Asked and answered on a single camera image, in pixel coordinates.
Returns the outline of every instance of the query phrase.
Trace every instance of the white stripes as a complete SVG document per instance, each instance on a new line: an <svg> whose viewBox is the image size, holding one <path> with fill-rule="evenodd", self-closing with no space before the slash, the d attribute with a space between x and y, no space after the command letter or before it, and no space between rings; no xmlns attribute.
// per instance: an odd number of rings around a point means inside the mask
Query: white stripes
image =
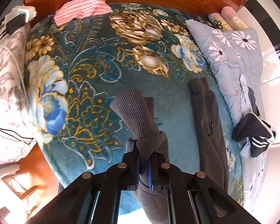
<svg viewBox="0 0 280 224"><path fill-rule="evenodd" d="M252 136L251 143L258 148L266 147L266 146L274 143L275 137L274 137L273 131L275 131L275 129L273 127L269 128L265 123L263 123L263 121L256 114L254 114L254 116L256 117L256 119L259 120L259 122L262 124L262 126L270 133L270 138L265 138L263 136Z"/></svg>

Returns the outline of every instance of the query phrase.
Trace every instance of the wooden floor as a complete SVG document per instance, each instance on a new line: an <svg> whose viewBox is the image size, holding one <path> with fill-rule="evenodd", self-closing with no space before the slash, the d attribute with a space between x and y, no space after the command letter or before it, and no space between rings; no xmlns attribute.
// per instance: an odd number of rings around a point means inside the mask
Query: wooden floor
<svg viewBox="0 0 280 224"><path fill-rule="evenodd" d="M20 165L20 175L26 174L29 176L25 187L28 189L37 185L36 194L38 195L39 203L37 210L32 214L34 215L57 195L59 181L48 165L38 144L18 164Z"/></svg>

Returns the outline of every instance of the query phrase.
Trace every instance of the dark gray cloth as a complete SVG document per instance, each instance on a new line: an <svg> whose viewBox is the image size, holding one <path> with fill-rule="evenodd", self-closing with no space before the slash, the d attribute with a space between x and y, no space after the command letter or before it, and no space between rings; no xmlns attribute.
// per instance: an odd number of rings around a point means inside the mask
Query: dark gray cloth
<svg viewBox="0 0 280 224"><path fill-rule="evenodd" d="M250 104L252 106L252 112L254 114L256 114L257 116L260 116L260 112L259 112L259 110L257 108L257 105L256 105L256 98L255 98L255 95L254 95L254 91L250 87L248 87L248 96L249 96Z"/></svg>
<svg viewBox="0 0 280 224"><path fill-rule="evenodd" d="M148 160L156 151L164 155L167 162L168 140L164 132L154 123L153 98L144 98L140 90L127 91L113 100L110 105L129 130L133 138L126 143L126 152L133 150L133 140L137 140L140 156L139 187L133 195L142 205L148 219L153 224L169 223L166 191L151 191L148 183Z"/></svg>
<svg viewBox="0 0 280 224"><path fill-rule="evenodd" d="M200 168L224 191L228 191L226 146L216 95L206 78L190 81L192 107L200 155Z"/></svg>
<svg viewBox="0 0 280 224"><path fill-rule="evenodd" d="M232 131L232 140L241 142L249 138L251 157L258 157L274 143L276 130L256 114L250 112L239 122Z"/></svg>

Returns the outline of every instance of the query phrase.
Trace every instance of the rolled pillow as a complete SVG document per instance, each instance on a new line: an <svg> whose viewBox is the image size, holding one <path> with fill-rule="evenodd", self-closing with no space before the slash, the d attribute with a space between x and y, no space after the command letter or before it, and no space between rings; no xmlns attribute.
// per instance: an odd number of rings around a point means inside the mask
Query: rolled pillow
<svg viewBox="0 0 280 224"><path fill-rule="evenodd" d="M223 7L221 11L222 17L230 24L233 30L244 30L249 27L237 16L236 11L231 7Z"/></svg>
<svg viewBox="0 0 280 224"><path fill-rule="evenodd" d="M212 23L214 28L225 31L232 31L232 27L227 23L227 21L219 13L212 13L208 16L209 21Z"/></svg>

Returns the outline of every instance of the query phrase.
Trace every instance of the daisy print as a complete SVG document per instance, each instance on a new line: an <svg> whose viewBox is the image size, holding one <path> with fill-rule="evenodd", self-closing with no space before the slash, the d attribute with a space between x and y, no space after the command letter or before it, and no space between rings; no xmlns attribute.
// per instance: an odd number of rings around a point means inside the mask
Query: daisy print
<svg viewBox="0 0 280 224"><path fill-rule="evenodd" d="M242 48L247 48L248 50L255 50L256 48L256 42L255 40L249 40L251 38L250 35L245 36L244 32L241 31L241 34L234 31L234 33L231 34L232 35L232 39L235 40L236 44L241 44Z"/></svg>
<svg viewBox="0 0 280 224"><path fill-rule="evenodd" d="M210 54L210 57L214 57L216 56L216 58L214 59L214 61L219 61L219 62L223 62L224 60L226 60L226 54L223 52L222 48L218 45L218 43L216 43L215 41L213 41L214 46L210 45L208 47L209 50L214 50L215 52Z"/></svg>
<svg viewBox="0 0 280 224"><path fill-rule="evenodd" d="M216 34L216 37L218 39L222 39L222 43L227 44L228 47L232 47L232 45L229 43L226 37L222 34L221 30L213 30L213 34Z"/></svg>
<svg viewBox="0 0 280 224"><path fill-rule="evenodd" d="M253 174L252 181L249 184L248 189L243 191L244 200L248 199L250 197L250 195L253 194L253 190L255 188L255 181L256 181L256 172L254 172L254 174Z"/></svg>

